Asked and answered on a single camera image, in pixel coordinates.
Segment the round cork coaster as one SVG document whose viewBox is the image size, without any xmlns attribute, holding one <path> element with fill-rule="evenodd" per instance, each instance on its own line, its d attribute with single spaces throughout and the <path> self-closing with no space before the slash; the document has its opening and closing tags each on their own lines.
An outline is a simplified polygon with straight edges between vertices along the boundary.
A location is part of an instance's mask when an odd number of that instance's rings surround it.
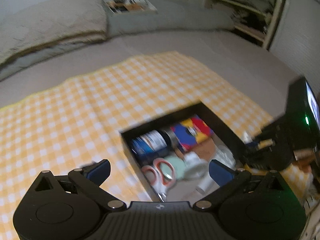
<svg viewBox="0 0 320 240">
<path fill-rule="evenodd" d="M 174 153 L 181 159 L 184 159 L 184 156 L 190 152 L 195 152 L 200 159 L 210 161 L 215 156 L 216 145 L 214 143 L 213 138 L 209 138 L 201 142 L 200 144 L 194 146 L 191 150 L 187 152 L 182 152 L 178 148 L 174 150 Z"/>
</svg>

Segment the mint green round disc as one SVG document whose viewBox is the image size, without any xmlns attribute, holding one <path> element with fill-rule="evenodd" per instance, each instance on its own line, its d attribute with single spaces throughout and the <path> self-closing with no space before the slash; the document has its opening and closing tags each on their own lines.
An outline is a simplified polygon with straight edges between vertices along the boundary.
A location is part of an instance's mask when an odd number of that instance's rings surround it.
<svg viewBox="0 0 320 240">
<path fill-rule="evenodd" d="M 183 179 L 184 171 L 186 168 L 185 162 L 182 159 L 180 159 L 179 157 L 173 156 L 173 155 L 167 156 L 164 159 L 168 163 L 170 163 L 172 165 L 172 167 L 174 168 L 174 171 L 176 174 L 176 179 L 177 180 Z M 172 172 L 171 168 L 168 166 L 168 164 L 161 163 L 160 167 L 161 167 L 161 171 L 162 171 L 163 175 L 165 176 L 165 178 L 172 179 L 173 172 Z"/>
</svg>

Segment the colourful card box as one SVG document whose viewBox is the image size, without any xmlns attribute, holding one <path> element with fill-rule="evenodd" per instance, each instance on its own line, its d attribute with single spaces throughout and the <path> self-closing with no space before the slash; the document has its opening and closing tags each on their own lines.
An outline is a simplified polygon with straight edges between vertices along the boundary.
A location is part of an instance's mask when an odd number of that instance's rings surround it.
<svg viewBox="0 0 320 240">
<path fill-rule="evenodd" d="M 198 115 L 176 123 L 170 129 L 175 134 L 178 149 L 182 153 L 189 152 L 214 134 L 213 130 Z"/>
</svg>

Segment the dark blue labelled bottle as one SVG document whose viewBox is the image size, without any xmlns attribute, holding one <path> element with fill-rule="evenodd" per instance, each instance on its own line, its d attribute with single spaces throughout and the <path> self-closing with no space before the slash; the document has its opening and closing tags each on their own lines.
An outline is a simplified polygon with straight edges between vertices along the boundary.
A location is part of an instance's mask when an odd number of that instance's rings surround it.
<svg viewBox="0 0 320 240">
<path fill-rule="evenodd" d="M 171 129 L 158 129 L 131 140 L 130 146 L 136 161 L 144 166 L 169 155 L 178 146 L 178 139 Z"/>
</svg>

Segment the orange handled scissors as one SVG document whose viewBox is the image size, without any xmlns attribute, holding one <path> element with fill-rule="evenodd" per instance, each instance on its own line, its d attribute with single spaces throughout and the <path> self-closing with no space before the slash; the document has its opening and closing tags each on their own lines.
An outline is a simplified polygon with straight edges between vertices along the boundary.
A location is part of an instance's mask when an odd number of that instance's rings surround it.
<svg viewBox="0 0 320 240">
<path fill-rule="evenodd" d="M 164 164 L 171 170 L 171 179 L 167 180 L 161 170 L 161 165 Z M 166 202 L 168 191 L 176 184 L 176 171 L 174 167 L 164 158 L 156 158 L 153 160 L 152 165 L 145 165 L 141 168 L 141 172 L 146 176 L 148 172 L 153 174 L 153 180 L 149 184 L 157 193 L 160 201 Z"/>
</svg>

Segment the yellow checkered cloth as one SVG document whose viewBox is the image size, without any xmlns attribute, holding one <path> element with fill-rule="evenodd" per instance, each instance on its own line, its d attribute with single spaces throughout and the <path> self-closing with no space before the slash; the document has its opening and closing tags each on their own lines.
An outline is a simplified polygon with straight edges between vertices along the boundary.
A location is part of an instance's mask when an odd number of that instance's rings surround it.
<svg viewBox="0 0 320 240">
<path fill-rule="evenodd" d="M 13 214 L 42 170 L 66 174 L 108 159 L 112 170 L 103 189 L 125 202 L 148 200 L 120 132 L 198 101 L 238 136 L 272 120 L 218 74 L 176 51 L 134 56 L 3 107 L 1 239 L 17 239 Z"/>
</svg>

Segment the white cabinet shelf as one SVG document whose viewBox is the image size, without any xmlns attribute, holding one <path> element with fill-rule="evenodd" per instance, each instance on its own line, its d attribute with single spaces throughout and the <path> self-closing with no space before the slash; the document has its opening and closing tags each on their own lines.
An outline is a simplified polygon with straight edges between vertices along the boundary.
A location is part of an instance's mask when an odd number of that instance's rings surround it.
<svg viewBox="0 0 320 240">
<path fill-rule="evenodd" d="M 285 0 L 206 0 L 206 7 L 231 13 L 234 33 L 269 49 Z"/>
</svg>

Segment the grey folded blanket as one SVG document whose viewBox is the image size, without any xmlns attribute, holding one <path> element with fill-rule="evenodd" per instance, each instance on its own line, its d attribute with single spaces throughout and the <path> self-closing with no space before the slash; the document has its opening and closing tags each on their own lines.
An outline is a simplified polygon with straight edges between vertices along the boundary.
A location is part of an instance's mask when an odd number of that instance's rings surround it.
<svg viewBox="0 0 320 240">
<path fill-rule="evenodd" d="M 106 14 L 99 0 L 48 0 L 1 23 L 1 64 L 65 41 L 104 40 Z"/>
</svg>

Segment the grey long pillow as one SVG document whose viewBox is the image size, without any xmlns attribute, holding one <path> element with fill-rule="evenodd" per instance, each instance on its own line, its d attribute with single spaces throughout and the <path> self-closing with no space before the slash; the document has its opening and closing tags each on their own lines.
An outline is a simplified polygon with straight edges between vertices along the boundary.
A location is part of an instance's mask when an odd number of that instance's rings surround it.
<svg viewBox="0 0 320 240">
<path fill-rule="evenodd" d="M 154 0 L 154 3 L 157 7 L 156 14 L 111 16 L 103 8 L 107 19 L 104 40 L 65 41 L 33 51 L 11 62 L 1 64 L 1 80 L 51 57 L 76 50 L 87 44 L 104 42 L 116 36 L 165 30 L 215 31 L 234 28 L 231 17 L 220 10 L 192 8 L 161 0 Z"/>
</svg>

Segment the printed booklet on pillow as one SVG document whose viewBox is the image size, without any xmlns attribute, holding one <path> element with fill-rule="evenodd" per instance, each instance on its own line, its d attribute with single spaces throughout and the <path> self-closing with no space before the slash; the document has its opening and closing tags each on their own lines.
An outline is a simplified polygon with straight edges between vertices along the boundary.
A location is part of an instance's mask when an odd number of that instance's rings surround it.
<svg viewBox="0 0 320 240">
<path fill-rule="evenodd" d="M 157 13 L 157 8 L 148 0 L 102 0 L 102 5 L 112 16 Z"/>
</svg>

